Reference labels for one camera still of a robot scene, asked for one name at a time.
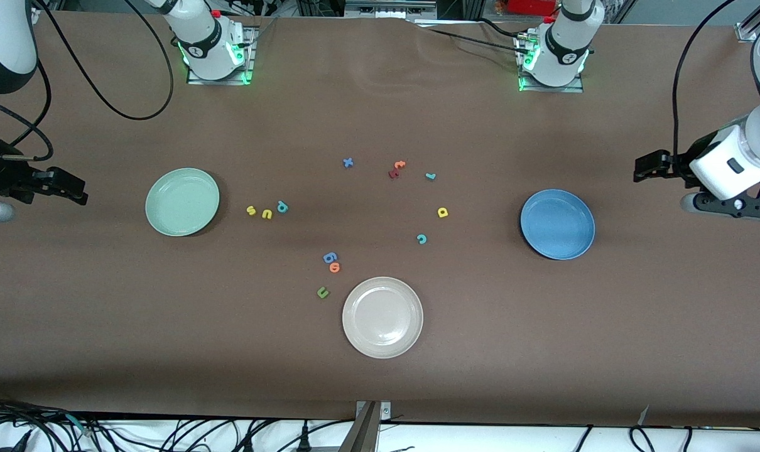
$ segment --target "white plate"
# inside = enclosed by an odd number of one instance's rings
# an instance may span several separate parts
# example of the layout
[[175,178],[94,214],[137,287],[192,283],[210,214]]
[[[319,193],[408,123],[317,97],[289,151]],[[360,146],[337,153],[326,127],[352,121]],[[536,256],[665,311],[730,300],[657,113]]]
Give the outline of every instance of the white plate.
[[349,343],[367,357],[399,357],[422,332],[420,298],[406,283],[373,277],[358,284],[346,298],[342,321]]

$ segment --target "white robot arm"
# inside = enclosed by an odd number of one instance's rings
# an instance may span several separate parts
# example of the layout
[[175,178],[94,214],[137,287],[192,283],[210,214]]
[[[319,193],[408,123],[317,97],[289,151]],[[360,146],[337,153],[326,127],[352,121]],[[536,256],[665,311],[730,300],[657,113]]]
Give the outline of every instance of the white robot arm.
[[536,29],[538,46],[523,65],[539,83],[551,87],[567,85],[582,71],[605,13],[600,0],[564,0],[559,11],[555,22]]
[[[165,15],[179,40],[185,62],[200,78],[218,80],[243,64],[242,25],[220,17],[204,0],[147,0]],[[0,0],[0,94],[22,88],[38,65],[36,43],[31,26],[31,0]],[[0,109],[15,116],[0,105]],[[21,117],[19,121],[36,131],[36,126]],[[53,147],[40,134],[49,153],[42,158],[24,156],[12,144],[0,139],[0,195],[32,203],[35,194],[56,195],[75,203],[87,203],[84,180],[55,166],[46,171],[30,167],[29,162],[50,158]],[[11,206],[0,201],[0,221],[13,217]]]
[[30,0],[0,0],[0,94],[22,88],[35,69]]
[[212,12],[204,0],[146,0],[164,15],[190,69],[220,80],[243,64],[243,25]]
[[[760,95],[760,34],[751,48],[751,72]],[[681,199],[685,211],[760,218],[760,105],[675,158],[664,149],[638,158],[634,182],[655,177],[681,177],[687,188],[700,189]],[[748,195],[757,184],[757,195]]]

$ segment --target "red object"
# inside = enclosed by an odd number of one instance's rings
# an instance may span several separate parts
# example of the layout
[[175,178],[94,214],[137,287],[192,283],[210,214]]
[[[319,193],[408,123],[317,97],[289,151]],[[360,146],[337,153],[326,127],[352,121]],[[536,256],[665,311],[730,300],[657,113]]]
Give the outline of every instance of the red object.
[[549,16],[556,9],[556,0],[509,0],[510,13]]

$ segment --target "brown table surface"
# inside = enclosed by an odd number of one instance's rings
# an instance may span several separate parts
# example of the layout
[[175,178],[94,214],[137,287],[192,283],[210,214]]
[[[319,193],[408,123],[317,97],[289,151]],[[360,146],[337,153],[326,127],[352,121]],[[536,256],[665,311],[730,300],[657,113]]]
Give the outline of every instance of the brown table surface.
[[[58,19],[116,106],[161,105],[165,67],[137,17]],[[632,182],[634,158],[671,146],[690,32],[604,26],[584,94],[556,95],[518,92],[506,51],[401,20],[280,19],[253,85],[185,85],[173,51],[173,103],[127,121],[41,18],[48,164],[87,180],[90,203],[39,196],[0,225],[0,395],[298,417],[386,399],[406,420],[528,423],[632,424],[650,404],[648,423],[760,426],[760,223],[682,212],[679,180]],[[682,149],[758,105],[749,49],[729,28],[702,32],[680,85]],[[0,97],[27,117],[42,100],[38,78]],[[0,137],[20,130],[0,114]],[[184,166],[216,178],[221,208],[202,234],[162,237],[145,195]],[[520,208],[545,188],[592,209],[583,257],[550,261],[521,238]],[[286,215],[246,214],[278,200]],[[424,307],[417,344],[392,360],[355,351],[340,324],[349,290],[379,275]]]

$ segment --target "white floor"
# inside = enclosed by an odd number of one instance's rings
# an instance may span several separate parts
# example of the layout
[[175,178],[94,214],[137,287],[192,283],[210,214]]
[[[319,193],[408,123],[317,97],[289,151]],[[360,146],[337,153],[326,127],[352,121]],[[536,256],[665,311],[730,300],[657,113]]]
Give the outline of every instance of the white floor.
[[[106,421],[105,426],[144,443],[161,446],[176,427],[176,421]],[[185,452],[187,447],[210,428],[221,423],[211,421],[184,438],[176,451]],[[312,428],[325,421],[312,421]],[[222,427],[208,436],[202,444],[210,446],[211,452],[231,452],[239,438],[247,431],[249,421],[237,421],[237,431],[232,426]],[[310,435],[312,446],[339,446],[351,423],[334,426]],[[302,421],[280,421],[268,426],[254,438],[254,452],[277,452],[280,446],[296,438]],[[393,452],[414,446],[412,452],[573,452],[584,427],[520,427],[520,426],[382,426],[378,452]],[[27,427],[14,428],[10,424],[0,426],[0,447],[11,447]],[[687,432],[683,429],[646,429],[656,452],[679,452]],[[70,447],[67,435],[59,435]],[[641,437],[638,444],[649,450]],[[147,452],[141,446],[118,441],[121,452]],[[89,438],[82,438],[82,450],[95,450]],[[101,444],[106,452],[113,452],[110,444]],[[32,434],[26,452],[50,452],[50,445],[42,432]],[[207,451],[206,448],[194,448]],[[296,445],[286,449],[296,450]],[[629,440],[627,428],[595,428],[584,444],[583,452],[637,452]],[[760,432],[750,430],[697,429],[693,432],[689,452],[760,452]]]

